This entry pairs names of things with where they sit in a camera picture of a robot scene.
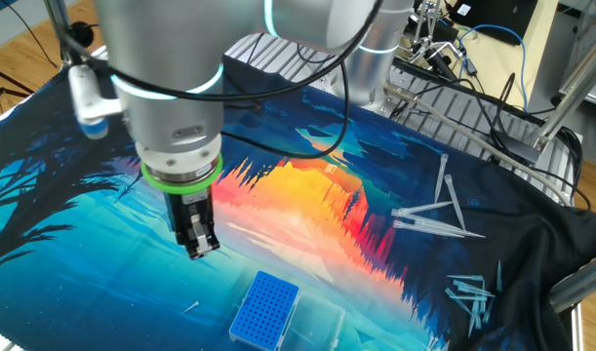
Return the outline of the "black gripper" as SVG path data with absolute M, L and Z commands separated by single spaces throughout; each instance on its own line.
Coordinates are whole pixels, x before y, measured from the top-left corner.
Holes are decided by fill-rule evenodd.
M 179 244 L 187 243 L 192 260 L 219 247 L 211 188 L 188 195 L 166 194 L 165 200 L 172 231 Z

